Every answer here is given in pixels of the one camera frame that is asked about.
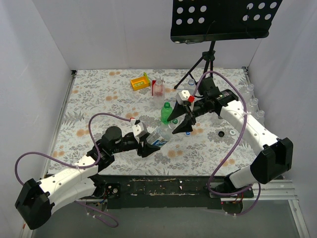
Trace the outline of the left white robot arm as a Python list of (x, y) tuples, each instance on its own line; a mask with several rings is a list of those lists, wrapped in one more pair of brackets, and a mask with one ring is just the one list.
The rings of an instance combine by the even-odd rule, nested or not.
[(109, 127), (97, 145), (78, 160), (74, 167), (53, 176), (36, 181), (33, 178), (23, 184), (15, 208), (31, 230), (45, 224), (51, 215), (63, 206), (80, 198), (105, 194), (106, 183), (99, 172), (114, 162), (114, 154), (136, 150), (143, 158), (160, 147), (147, 142), (147, 131), (134, 125), (132, 132), (122, 135), (117, 126)]

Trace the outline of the green plastic bottle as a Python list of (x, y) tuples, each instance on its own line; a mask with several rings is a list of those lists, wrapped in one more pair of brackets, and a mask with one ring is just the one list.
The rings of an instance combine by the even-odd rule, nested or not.
[(163, 124), (169, 124), (169, 121), (167, 119), (171, 115), (172, 111), (173, 111), (173, 108), (170, 105), (170, 103), (165, 102), (160, 112), (160, 120)]

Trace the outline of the clear Pepsi bottle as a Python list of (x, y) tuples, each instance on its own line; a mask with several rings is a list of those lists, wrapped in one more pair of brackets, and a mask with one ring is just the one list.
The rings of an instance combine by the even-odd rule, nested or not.
[(196, 86), (195, 80), (194, 79), (189, 79), (188, 80), (188, 86), (195, 87)]

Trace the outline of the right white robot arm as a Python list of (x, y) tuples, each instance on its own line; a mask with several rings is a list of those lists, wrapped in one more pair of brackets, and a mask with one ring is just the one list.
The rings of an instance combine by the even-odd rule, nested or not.
[(220, 91), (211, 77), (204, 78), (196, 89), (202, 95), (199, 100), (195, 100), (194, 94), (187, 90), (177, 93), (175, 107), (168, 120), (180, 116), (185, 118), (172, 133), (191, 132), (197, 117), (216, 113), (240, 132), (239, 138), (249, 143), (256, 156), (249, 166), (228, 174), (222, 184), (212, 188), (209, 180), (208, 189), (211, 193), (235, 197), (246, 191), (247, 186), (255, 183), (267, 184), (291, 169), (292, 141), (269, 132), (248, 114), (237, 91)]

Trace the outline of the clear bottle blue label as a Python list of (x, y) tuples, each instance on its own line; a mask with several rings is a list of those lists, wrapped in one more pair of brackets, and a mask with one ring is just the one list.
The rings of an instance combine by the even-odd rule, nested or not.
[(147, 143), (158, 147), (164, 146), (171, 140), (175, 128), (174, 123), (161, 124), (147, 137)]

